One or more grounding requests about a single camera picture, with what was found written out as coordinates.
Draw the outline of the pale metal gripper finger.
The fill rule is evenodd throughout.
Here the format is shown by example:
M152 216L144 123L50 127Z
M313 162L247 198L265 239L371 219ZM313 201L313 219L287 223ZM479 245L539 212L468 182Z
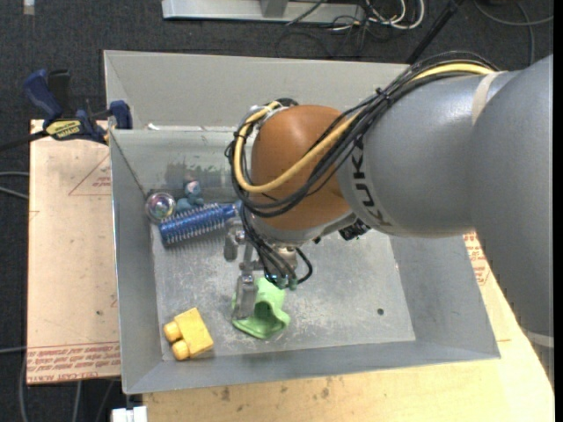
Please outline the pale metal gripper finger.
M254 311L258 286L252 274L244 276L244 315L251 316Z
M234 305L232 309L232 318L234 320L241 320L246 318L245 293L245 279L243 277L238 277L234 295Z

